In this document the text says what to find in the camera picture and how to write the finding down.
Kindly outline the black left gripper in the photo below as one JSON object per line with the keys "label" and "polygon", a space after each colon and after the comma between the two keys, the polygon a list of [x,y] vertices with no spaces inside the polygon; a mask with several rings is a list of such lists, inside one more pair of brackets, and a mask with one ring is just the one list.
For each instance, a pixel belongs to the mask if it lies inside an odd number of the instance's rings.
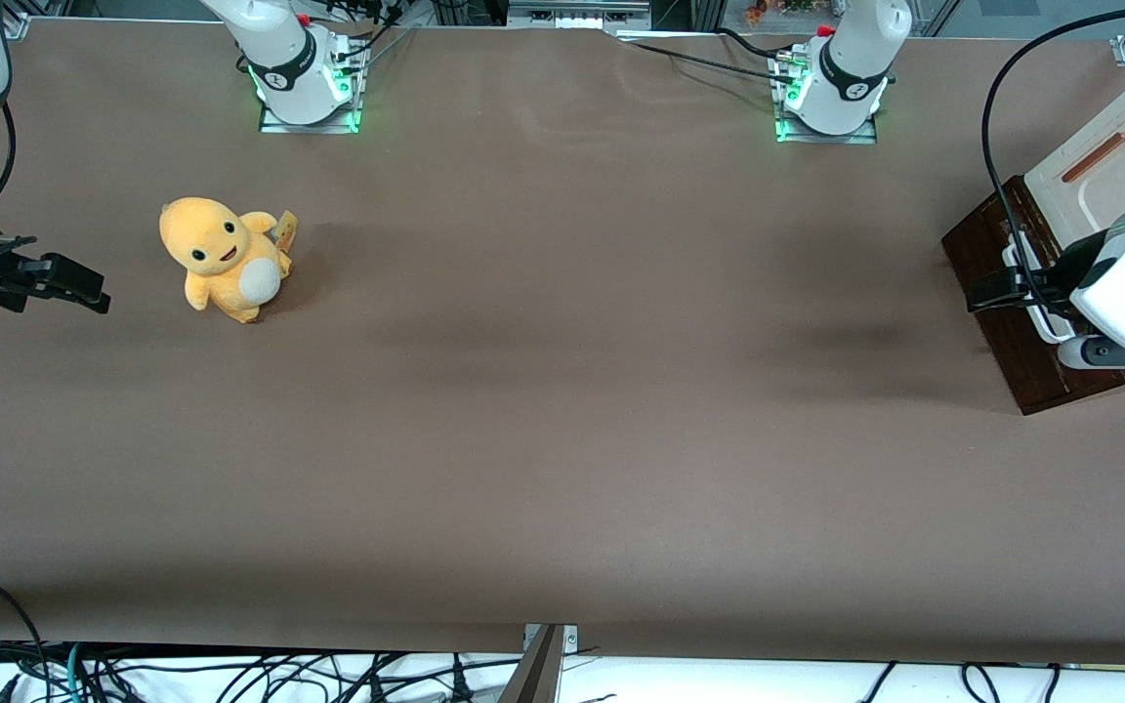
{"label": "black left gripper", "polygon": [[[1084,274],[1097,261],[1106,244],[1106,229],[1081,237],[1062,250],[1046,269],[1048,289],[1040,289],[1040,306],[1054,315],[1068,315],[1068,295],[1079,288]],[[978,277],[966,288],[966,309],[1025,308],[1030,304],[1030,283],[1022,268],[1004,268]]]}

